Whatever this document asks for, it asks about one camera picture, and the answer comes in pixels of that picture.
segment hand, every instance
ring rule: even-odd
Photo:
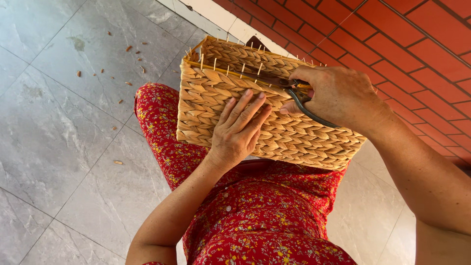
[[[253,152],[260,136],[260,128],[271,113],[271,106],[266,105],[258,116],[251,120],[266,99],[265,94],[260,93],[245,109],[252,95],[252,90],[247,89],[238,103],[235,98],[231,98],[214,127],[211,150],[205,160],[224,172]]]
[[[311,84],[311,101],[304,107],[316,116],[366,135],[395,115],[375,93],[370,79],[362,72],[340,66],[299,66],[290,79]],[[281,114],[302,113],[292,101],[280,108]]]

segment brown object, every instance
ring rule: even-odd
[[[198,62],[196,48],[201,46],[204,61]],[[183,57],[180,65],[180,101],[177,139],[200,146],[211,146],[215,124],[231,97],[240,98],[247,89],[257,96],[264,92],[266,104],[272,113],[261,128],[261,135],[252,155],[289,163],[342,170],[360,149],[366,137],[347,128],[333,129],[323,126],[303,114],[283,115],[280,107],[291,96],[276,85],[266,84],[229,72],[227,67],[241,71],[243,64],[288,78],[299,65],[312,66],[271,52],[206,37],[190,56]],[[217,58],[218,67],[214,68]],[[310,87],[299,87],[307,92]]]

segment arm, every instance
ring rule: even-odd
[[[252,95],[253,92],[247,90],[238,103],[232,98],[226,104],[214,128],[211,150],[195,171],[141,225],[131,242],[126,265],[151,261],[168,265],[177,263],[175,246],[204,198],[224,173],[253,152],[260,127],[270,115],[271,106],[267,105],[251,121],[266,99],[261,93],[245,109]]]
[[[343,67],[298,67],[291,78],[315,89],[307,109],[363,134],[378,149],[417,218],[417,264],[438,264],[441,258],[460,264],[471,258],[471,179],[410,131],[378,98],[365,74]],[[280,113],[300,111],[289,103]]]

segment woman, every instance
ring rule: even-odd
[[[307,109],[365,135],[378,149],[415,213],[416,263],[470,264],[470,178],[412,133],[365,74],[300,66],[291,78],[316,90]],[[271,112],[262,107],[263,93],[245,108],[252,96],[247,90],[226,104],[208,149],[176,141],[176,91],[160,84],[138,90],[136,114],[172,193],[140,227],[127,265],[176,264],[182,236],[188,264],[355,264],[325,230],[345,170],[278,161],[258,176],[234,169],[253,151]],[[300,110],[290,102],[279,113]]]

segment scissors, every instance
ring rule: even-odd
[[[253,67],[253,66],[248,66],[246,65],[245,68],[250,69],[252,72],[256,73],[258,72],[258,69]],[[251,73],[242,73],[239,71],[234,71],[236,73],[245,75],[247,77],[263,81],[265,83],[273,84],[276,86],[279,86],[285,90],[288,91],[288,93],[291,95],[291,97],[294,99],[294,102],[296,102],[296,105],[299,107],[299,109],[309,118],[311,118],[313,121],[316,121],[324,126],[331,127],[331,128],[340,128],[340,126],[335,125],[331,122],[328,122],[320,117],[317,117],[314,113],[308,111],[302,104],[305,102],[310,101],[312,98],[303,94],[301,91],[296,89],[298,85],[303,84],[303,85],[309,85],[308,82],[301,80],[301,79],[284,79],[281,77],[278,77],[272,73],[260,71],[260,74],[251,74]]]

